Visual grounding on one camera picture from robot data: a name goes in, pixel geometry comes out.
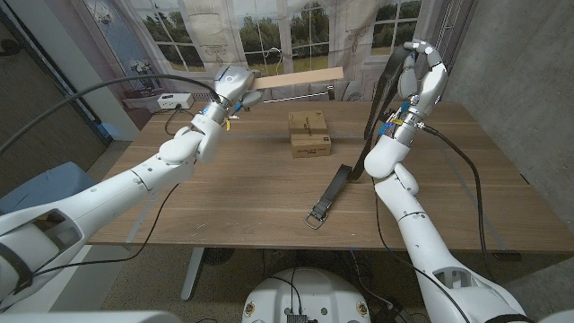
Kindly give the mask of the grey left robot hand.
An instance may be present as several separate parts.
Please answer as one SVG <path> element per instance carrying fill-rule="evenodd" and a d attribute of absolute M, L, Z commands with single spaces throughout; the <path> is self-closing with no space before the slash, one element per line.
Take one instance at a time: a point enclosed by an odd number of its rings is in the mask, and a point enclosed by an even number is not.
<path fill-rule="evenodd" d="M 256 91 L 251 86 L 260 75 L 259 70 L 236 65 L 222 66 L 213 78 L 213 88 L 220 97 L 221 105 L 229 109 L 232 103 L 253 96 Z"/>

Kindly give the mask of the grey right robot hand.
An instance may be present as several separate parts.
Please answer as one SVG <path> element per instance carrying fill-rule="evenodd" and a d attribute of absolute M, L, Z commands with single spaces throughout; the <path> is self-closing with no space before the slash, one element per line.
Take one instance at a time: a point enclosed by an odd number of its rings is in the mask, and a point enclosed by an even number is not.
<path fill-rule="evenodd" d="M 414 39 L 404 43 L 407 50 L 404 59 L 403 72 L 398 79 L 398 94 L 409 102 L 409 111 L 421 119 L 430 115 L 435 105 L 439 102 L 448 81 L 448 72 L 439 52 L 428 42 Z M 414 72 L 414 53 L 424 54 L 430 71 L 418 84 Z"/>

